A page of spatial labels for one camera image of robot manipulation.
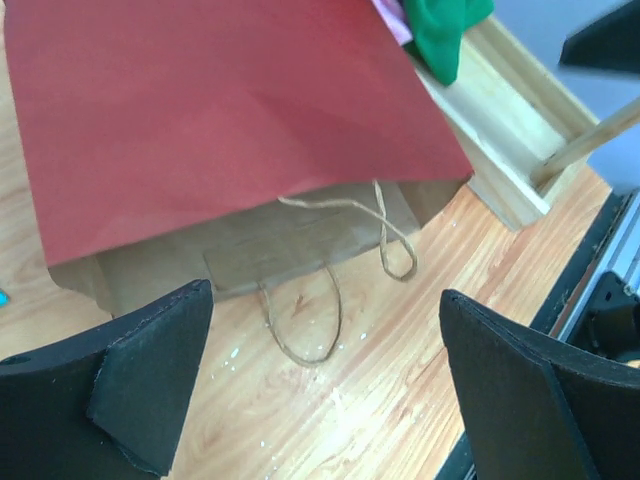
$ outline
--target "pink fabric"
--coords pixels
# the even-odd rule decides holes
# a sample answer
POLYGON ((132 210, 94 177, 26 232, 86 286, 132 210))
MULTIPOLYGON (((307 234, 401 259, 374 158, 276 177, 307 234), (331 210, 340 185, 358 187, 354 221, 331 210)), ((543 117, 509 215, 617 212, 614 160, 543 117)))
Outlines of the pink fabric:
POLYGON ((371 0, 399 45, 413 40, 409 21, 399 0, 371 0))

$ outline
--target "wooden stick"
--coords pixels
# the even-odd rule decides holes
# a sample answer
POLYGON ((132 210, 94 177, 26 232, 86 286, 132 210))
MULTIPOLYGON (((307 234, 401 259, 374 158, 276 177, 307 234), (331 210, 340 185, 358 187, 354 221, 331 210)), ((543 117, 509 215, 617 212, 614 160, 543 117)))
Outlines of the wooden stick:
POLYGON ((640 122, 640 97, 554 153, 533 171, 533 181, 537 185, 546 182, 556 173, 584 158, 638 122, 640 122))

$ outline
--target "wooden board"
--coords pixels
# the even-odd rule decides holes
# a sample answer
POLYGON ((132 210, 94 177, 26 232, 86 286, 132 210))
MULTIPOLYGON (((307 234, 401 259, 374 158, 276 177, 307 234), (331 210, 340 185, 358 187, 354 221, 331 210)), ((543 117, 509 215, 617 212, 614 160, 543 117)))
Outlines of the wooden board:
POLYGON ((476 171, 471 189, 513 230, 545 216, 588 155, 544 182, 538 170, 597 118, 493 16, 463 38, 450 87, 415 67, 465 146, 476 171))
MULTIPOLYGON (((0 309, 4 358, 109 320, 47 274, 4 63, 0 178, 0 287, 12 298, 0 309)), ((587 169, 572 183, 519 233, 463 188, 413 236, 422 268, 408 285, 385 276, 376 251, 339 266, 343 348, 316 370, 280 352, 258 295, 217 305, 171 478, 433 478, 463 429, 439 333, 440 292, 457 288, 531 321, 609 191, 587 169)), ((391 254, 392 267, 407 264, 399 246, 391 254)), ((285 284, 273 303, 293 348, 319 354, 335 322, 328 277, 285 284)))

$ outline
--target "white wall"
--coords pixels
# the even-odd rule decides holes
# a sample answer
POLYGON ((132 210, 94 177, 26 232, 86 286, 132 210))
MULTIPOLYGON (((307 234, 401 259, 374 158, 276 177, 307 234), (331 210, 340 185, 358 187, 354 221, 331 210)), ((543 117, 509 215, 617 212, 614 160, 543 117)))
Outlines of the white wall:
MULTIPOLYGON (((558 68, 567 36, 611 10, 612 0, 494 0, 496 15, 596 115, 604 118, 640 95, 640 78, 558 68)), ((640 186, 640 126, 591 156, 590 165, 618 193, 640 186)))

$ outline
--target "brown paper bag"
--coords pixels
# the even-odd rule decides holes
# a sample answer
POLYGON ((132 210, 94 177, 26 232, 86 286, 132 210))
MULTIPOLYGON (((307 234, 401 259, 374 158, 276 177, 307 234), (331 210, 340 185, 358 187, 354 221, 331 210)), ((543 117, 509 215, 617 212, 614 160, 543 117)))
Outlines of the brown paper bag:
MULTIPOLYGON (((403 234, 414 233, 444 208, 462 183, 383 183, 387 218, 403 234)), ((371 184, 329 187, 299 198, 346 198, 378 208, 371 184)), ((307 210, 276 201, 49 271, 58 285, 122 315, 194 278, 209 278, 217 301, 261 285, 271 288, 377 247, 380 226, 356 208, 307 210)), ((396 239, 389 232, 389 240, 396 239)))

